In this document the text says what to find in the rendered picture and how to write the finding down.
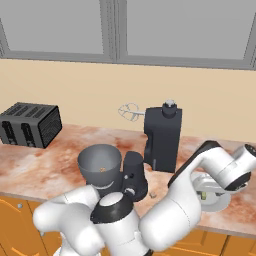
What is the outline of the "orange cupboard door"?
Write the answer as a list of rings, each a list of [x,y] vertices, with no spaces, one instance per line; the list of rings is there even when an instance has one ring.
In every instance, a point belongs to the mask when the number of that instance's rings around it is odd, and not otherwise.
[[[256,256],[256,240],[232,236],[226,249],[227,256]]]
[[[36,201],[27,201],[30,207],[31,213],[33,215],[34,210],[41,204],[40,202]],[[42,233],[39,232],[40,238],[45,246],[48,256],[53,256],[56,250],[61,247],[61,235],[59,232],[46,232]]]
[[[183,240],[153,256],[220,256],[227,239],[226,234],[196,229]]]
[[[8,256],[28,256],[27,209],[25,204],[14,198],[0,196],[1,242]]]

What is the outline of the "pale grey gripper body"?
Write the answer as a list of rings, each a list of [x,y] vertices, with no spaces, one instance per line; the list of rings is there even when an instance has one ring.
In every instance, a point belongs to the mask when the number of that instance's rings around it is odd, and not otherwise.
[[[204,172],[193,172],[191,175],[192,184],[196,193],[215,192],[227,193],[209,174]]]

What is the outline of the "grey mixer bowl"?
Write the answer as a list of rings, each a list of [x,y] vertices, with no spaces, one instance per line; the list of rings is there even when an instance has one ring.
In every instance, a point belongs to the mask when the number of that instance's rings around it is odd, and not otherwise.
[[[80,152],[77,163],[86,184],[94,186],[101,197],[121,190],[122,155],[116,147],[109,144],[89,146]]]

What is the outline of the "black stand mixer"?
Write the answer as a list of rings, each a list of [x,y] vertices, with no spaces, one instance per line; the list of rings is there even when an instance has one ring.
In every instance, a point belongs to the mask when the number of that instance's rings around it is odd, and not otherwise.
[[[144,116],[144,134],[147,141],[144,155],[128,151],[123,161],[123,193],[133,202],[142,200],[148,193],[144,164],[153,171],[174,173],[180,141],[182,110],[174,100],[166,100],[161,107],[150,107],[145,112],[134,111],[131,103],[122,105],[118,113],[129,121]]]

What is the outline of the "black four-slot toaster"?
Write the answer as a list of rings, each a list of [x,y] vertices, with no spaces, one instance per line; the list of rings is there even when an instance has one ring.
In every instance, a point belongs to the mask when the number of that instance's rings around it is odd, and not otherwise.
[[[46,148],[61,129],[57,105],[17,102],[0,114],[3,144]]]

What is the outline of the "white round plate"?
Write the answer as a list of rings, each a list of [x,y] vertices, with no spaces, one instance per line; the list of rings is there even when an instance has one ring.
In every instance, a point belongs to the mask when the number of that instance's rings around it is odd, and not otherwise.
[[[231,202],[231,195],[227,193],[206,192],[206,200],[201,199],[201,191],[197,192],[203,212],[220,212],[226,209]]]

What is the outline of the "grey framed window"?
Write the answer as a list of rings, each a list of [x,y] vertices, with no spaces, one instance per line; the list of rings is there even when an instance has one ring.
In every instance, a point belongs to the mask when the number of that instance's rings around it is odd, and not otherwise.
[[[0,0],[0,58],[256,71],[256,0]]]

